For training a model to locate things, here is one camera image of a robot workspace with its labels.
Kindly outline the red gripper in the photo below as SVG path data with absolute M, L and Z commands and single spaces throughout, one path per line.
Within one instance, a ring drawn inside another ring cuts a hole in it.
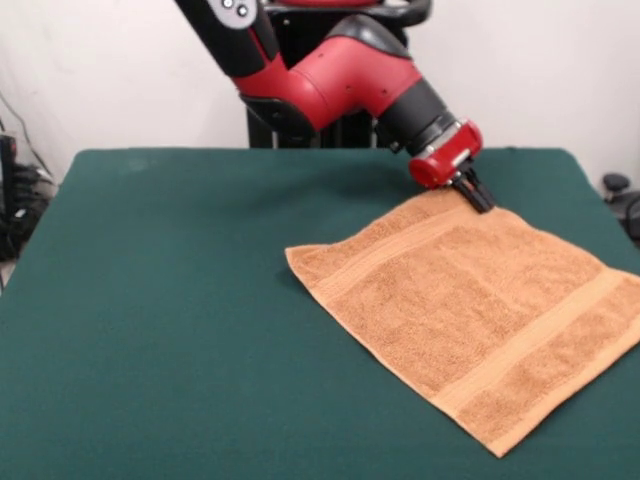
M 455 121 L 409 162 L 411 177 L 427 188 L 448 185 L 483 147 L 479 128 L 471 120 Z M 478 213 L 495 207 L 493 196 L 473 168 L 466 169 L 463 179 L 452 181 L 456 190 Z

